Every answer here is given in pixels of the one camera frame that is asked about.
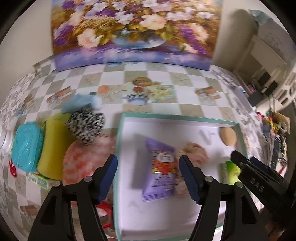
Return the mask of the white shelf furniture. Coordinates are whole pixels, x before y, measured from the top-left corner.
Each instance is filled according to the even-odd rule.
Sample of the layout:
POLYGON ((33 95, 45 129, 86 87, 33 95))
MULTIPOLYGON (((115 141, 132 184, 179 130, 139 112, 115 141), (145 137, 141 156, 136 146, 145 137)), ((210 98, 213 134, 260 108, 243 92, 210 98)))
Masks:
POLYGON ((295 42, 287 30, 260 10, 249 10, 256 25, 233 73, 251 106, 281 110, 295 100, 295 42))

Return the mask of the leopard print scrunchie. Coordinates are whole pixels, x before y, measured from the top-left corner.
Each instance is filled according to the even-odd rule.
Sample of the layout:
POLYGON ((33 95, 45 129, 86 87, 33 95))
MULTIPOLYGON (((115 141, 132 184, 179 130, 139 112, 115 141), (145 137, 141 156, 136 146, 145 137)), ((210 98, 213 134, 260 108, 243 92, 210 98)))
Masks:
POLYGON ((66 128, 83 144, 91 144, 100 135, 105 125, 105 116, 93 108, 82 108, 72 113, 66 128))

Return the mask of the checkered printed tablecloth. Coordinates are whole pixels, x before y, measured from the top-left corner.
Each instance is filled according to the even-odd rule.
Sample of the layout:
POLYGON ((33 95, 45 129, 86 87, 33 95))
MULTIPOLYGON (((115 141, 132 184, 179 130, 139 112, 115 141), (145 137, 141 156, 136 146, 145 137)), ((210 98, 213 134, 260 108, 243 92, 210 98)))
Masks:
POLYGON ((100 152, 115 149, 122 113, 160 113, 215 118, 239 123, 248 156, 260 158, 263 137, 259 118, 248 111, 234 90, 236 77, 223 68, 210 70, 159 63, 97 64, 57 72, 52 58, 34 66, 18 80, 1 106, 1 126, 16 130, 34 121, 61 120, 63 98, 95 94, 102 99, 105 125, 98 138, 100 152))

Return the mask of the yellow green sponge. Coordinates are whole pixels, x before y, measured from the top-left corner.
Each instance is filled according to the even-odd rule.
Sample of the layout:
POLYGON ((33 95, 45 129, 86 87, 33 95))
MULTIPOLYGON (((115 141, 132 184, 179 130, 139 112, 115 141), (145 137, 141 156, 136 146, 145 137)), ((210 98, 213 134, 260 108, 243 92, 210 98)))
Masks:
POLYGON ((46 178, 58 181, 63 178, 63 159, 67 149, 75 141, 65 126, 69 117, 69 113, 58 113, 46 119, 41 125, 44 142, 37 171, 46 178))

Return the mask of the white teal tray box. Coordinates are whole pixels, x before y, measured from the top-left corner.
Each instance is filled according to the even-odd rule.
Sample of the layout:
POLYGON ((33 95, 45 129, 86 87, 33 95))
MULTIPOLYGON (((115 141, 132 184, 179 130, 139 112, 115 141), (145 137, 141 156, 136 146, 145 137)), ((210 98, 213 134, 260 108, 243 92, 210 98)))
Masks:
POLYGON ((121 116, 113 182, 114 229, 119 240, 186 240, 200 206, 189 195, 180 156, 222 181, 222 166, 237 150, 246 154, 238 123, 153 113, 121 116))

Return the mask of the floral canvas painting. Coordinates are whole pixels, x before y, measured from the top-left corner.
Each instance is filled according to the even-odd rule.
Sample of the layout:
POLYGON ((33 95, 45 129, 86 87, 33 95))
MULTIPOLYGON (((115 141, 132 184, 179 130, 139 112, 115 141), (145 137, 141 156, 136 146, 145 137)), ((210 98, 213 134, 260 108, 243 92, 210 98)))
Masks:
POLYGON ((101 63, 210 68, 222 1, 53 1, 57 71, 101 63))

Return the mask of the orange white fluffy cloth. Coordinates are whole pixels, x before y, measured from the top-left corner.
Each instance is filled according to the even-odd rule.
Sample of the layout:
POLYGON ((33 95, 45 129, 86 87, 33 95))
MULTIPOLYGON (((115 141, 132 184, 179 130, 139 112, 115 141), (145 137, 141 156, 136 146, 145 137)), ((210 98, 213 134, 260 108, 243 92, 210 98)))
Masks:
POLYGON ((63 185, 78 183, 102 167, 109 155, 115 153, 115 141, 115 137, 109 136, 98 136, 88 145, 74 141, 63 159, 63 185))

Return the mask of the purple snack packet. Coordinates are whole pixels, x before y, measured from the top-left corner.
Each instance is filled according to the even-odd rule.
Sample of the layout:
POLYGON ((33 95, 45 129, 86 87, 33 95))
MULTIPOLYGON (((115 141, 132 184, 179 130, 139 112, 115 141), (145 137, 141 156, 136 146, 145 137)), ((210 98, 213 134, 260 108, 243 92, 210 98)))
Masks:
POLYGON ((152 138, 146 138, 145 144, 150 163, 142 188, 142 200, 148 202, 173 196, 178 172, 175 148, 152 138))

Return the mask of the green barcode tissue pack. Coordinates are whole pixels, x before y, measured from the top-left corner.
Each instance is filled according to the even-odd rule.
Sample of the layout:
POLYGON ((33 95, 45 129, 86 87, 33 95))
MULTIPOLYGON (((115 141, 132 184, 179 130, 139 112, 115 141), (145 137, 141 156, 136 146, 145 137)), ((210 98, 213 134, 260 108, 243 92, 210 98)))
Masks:
POLYGON ((46 190, 50 189, 56 182, 56 180, 46 178, 43 175, 36 173, 29 173, 28 180, 46 190))

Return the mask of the red chenille scrunchie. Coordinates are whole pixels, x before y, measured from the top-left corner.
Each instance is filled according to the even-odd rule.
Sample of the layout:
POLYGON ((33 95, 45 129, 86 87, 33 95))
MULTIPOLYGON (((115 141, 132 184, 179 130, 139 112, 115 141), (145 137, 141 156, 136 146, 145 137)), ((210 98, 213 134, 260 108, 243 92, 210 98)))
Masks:
POLYGON ((16 178, 17 177, 17 171, 16 171, 16 166, 13 164, 12 159, 10 159, 9 161, 9 170, 10 170, 10 174, 16 178))

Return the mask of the light blue cloth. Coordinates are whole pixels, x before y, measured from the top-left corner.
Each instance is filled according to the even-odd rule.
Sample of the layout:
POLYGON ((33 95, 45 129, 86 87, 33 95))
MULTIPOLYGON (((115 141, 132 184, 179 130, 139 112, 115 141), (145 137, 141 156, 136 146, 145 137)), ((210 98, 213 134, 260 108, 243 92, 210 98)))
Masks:
POLYGON ((87 106, 100 110, 102 107, 101 97, 91 94, 76 94, 63 104, 61 112, 73 113, 87 106))

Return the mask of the teal plastic toy box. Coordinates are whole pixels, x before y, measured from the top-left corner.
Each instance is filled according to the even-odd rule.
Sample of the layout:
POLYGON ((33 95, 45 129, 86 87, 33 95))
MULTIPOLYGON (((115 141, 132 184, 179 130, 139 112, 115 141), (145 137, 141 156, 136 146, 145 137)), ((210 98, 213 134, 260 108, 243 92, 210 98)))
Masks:
POLYGON ((37 164, 44 143, 44 131, 30 121, 18 127, 15 133, 11 159, 13 164, 27 172, 37 173, 37 164))

